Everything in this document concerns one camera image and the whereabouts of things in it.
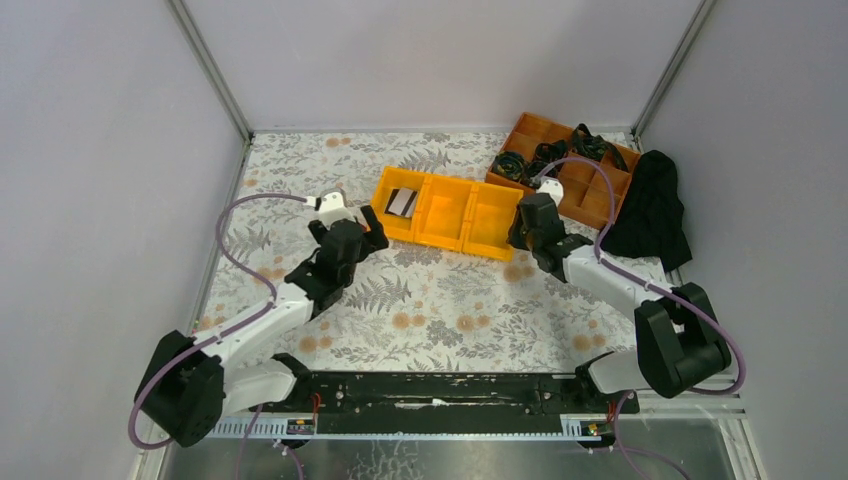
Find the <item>yellow three-compartment bin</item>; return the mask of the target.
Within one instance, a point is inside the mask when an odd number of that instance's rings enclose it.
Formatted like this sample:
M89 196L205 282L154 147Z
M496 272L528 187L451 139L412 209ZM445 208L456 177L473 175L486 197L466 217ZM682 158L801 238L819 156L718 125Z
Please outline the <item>yellow three-compartment bin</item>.
M393 189L419 192L412 218L384 213ZM524 193L489 183L386 167L371 200L392 240L509 262L508 233Z

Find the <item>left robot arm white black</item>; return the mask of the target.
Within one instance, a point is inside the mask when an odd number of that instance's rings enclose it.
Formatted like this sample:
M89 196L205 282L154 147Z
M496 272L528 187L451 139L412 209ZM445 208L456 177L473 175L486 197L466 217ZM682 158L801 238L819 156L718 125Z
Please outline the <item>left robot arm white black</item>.
M369 205L354 215L323 202L309 229L317 249L272 288L267 300L194 336L172 331L160 339L128 420L136 446L156 447L136 433L140 414L164 430L170 441L189 447L231 413L270 402L288 411L307 404L308 381L282 361L270 358L250 367L242 361L333 306L352 284L358 264L389 245Z

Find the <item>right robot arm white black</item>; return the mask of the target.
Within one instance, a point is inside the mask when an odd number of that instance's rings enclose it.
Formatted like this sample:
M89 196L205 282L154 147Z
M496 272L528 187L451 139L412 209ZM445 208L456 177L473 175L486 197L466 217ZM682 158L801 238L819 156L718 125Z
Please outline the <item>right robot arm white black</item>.
M730 366L730 346L699 286L638 277L592 240L567 233L550 195L519 201L508 242L529 252L542 271L589 291L634 324L634 349L601 355L577 369L573 396L583 410L597 412L626 390L673 398Z

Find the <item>black white striped card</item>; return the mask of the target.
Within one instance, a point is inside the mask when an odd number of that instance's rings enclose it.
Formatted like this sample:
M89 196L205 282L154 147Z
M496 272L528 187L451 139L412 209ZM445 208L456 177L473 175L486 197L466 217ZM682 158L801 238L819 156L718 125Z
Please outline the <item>black white striped card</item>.
M410 188L393 189L390 192L384 213L401 218L412 218L419 192Z

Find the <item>orange wooden divider tray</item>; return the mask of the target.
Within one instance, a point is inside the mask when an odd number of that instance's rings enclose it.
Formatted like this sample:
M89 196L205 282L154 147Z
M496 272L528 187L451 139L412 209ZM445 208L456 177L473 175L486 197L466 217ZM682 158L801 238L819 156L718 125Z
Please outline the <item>orange wooden divider tray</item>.
M546 173L564 187L559 212L595 229L608 222L608 210L618 213L641 153L618 144L581 123L572 128L531 113L523 113L492 161L485 181L535 191L533 178L564 157L566 162Z

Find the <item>floral table mat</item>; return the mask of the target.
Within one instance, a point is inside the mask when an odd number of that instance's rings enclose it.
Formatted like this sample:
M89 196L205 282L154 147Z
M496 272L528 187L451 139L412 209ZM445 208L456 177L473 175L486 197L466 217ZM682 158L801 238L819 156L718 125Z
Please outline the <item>floral table mat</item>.
M495 133L260 133L246 160L222 260L195 326L262 300L315 247L300 196L338 187L371 200L386 166L480 180L505 140ZM312 369L565 372L635 345L632 323L524 252L501 262L395 242L361 264L317 320L276 337Z

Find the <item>black cloth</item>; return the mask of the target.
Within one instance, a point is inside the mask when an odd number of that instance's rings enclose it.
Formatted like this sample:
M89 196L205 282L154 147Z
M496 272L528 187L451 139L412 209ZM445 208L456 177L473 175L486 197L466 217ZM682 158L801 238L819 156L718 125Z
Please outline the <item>black cloth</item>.
M692 260L683 230L675 162L658 150L644 153L634 170L618 216L601 248L627 258L656 257L665 272Z

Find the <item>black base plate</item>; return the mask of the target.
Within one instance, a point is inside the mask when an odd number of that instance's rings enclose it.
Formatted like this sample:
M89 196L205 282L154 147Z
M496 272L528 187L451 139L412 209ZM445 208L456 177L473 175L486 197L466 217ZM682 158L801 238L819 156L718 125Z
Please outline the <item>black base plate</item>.
M573 374L318 371L289 354L275 358L292 370L295 384L286 399L265 403L263 412L303 414L312 420L326 414L394 416L405 410L607 419L616 410L640 410L637 397L593 393Z

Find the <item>aluminium slotted rail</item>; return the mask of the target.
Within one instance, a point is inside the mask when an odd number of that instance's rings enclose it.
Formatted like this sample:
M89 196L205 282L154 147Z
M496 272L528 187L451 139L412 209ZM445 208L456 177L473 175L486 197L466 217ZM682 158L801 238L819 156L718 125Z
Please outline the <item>aluminium slotted rail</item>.
M394 416L364 413L352 416L326 414L306 417L262 416L249 425L246 417L227 417L206 435L208 439L237 439L243 435L280 440L506 440L587 441L599 443L613 435L613 427L601 420L567 415L517 416L493 412L458 414L447 410L405 410Z

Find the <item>left aluminium corner post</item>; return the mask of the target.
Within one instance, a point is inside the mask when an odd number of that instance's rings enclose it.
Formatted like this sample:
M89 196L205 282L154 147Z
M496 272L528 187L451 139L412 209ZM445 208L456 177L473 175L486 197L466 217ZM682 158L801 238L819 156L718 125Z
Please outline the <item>left aluminium corner post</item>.
M243 143L250 143L253 133L249 122L227 84L188 3L184 0L166 0L165 4L234 129Z

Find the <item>aluminium corner post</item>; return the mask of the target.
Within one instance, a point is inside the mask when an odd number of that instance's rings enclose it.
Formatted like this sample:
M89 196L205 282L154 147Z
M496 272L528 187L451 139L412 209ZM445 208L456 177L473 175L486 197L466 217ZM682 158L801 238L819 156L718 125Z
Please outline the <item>aluminium corner post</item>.
M658 113L717 3L717 0L701 0L698 3L648 101L631 126L631 136L636 142L641 141L642 135Z
M184 0L166 0L165 4L234 129L243 143L250 143L253 133L249 122L227 84L188 3Z

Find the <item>right aluminium corner post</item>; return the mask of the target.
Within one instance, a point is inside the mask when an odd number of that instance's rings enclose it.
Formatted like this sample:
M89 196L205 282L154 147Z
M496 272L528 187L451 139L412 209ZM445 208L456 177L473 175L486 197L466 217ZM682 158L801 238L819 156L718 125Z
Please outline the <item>right aluminium corner post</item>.
M642 135L658 113L717 3L717 0L701 0L698 3L648 101L631 126L631 136L636 142L641 141Z

